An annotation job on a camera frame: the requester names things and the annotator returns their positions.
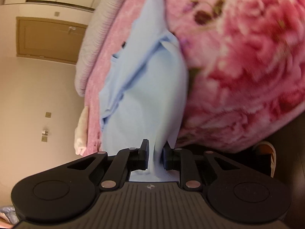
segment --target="shoe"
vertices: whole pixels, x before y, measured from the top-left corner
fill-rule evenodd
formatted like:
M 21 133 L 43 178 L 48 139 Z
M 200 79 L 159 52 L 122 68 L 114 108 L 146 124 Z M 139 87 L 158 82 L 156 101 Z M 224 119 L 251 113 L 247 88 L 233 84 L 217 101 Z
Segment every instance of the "shoe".
M 271 155 L 271 177 L 274 176 L 276 167 L 276 151 L 274 146 L 268 141 L 261 141 L 253 147 L 256 155 Z

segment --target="brown door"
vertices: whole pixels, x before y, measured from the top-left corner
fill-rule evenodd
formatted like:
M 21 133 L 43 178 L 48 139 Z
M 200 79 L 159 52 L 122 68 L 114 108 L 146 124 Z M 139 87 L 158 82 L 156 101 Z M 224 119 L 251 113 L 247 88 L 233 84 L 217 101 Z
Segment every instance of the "brown door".
M 17 18 L 17 56 L 76 63 L 86 25 Z

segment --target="ribbed gray panel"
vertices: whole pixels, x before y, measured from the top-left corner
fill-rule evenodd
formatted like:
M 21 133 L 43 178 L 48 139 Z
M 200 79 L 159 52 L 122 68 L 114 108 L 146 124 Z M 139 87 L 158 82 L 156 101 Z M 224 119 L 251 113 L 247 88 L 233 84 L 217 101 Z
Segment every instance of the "ribbed gray panel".
M 56 226 L 22 222 L 16 229 L 288 229 L 280 221 L 250 226 L 231 222 L 209 208 L 197 192 L 176 183 L 125 183 L 104 192 L 94 207 L 78 219 Z

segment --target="pink bedspread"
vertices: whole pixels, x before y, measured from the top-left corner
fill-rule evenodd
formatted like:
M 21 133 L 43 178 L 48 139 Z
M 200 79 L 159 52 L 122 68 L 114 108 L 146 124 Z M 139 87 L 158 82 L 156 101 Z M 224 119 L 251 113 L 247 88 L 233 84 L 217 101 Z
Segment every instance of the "pink bedspread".
M 86 88 L 85 155 L 100 145 L 98 93 L 110 57 L 145 0 L 126 0 Z M 305 0 L 166 0 L 167 21 L 191 73 L 177 144 L 238 152 L 305 109 Z

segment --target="blue garment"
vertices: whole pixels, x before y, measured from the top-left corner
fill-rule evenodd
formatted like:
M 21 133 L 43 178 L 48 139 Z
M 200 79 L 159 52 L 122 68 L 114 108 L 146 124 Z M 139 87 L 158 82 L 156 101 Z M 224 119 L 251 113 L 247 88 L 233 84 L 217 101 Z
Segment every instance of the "blue garment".
M 164 0 L 146 0 L 124 49 L 114 54 L 100 92 L 102 147 L 109 155 L 149 140 L 148 170 L 131 181 L 178 181 L 160 163 L 166 141 L 173 147 L 187 96 L 186 65 L 167 30 Z

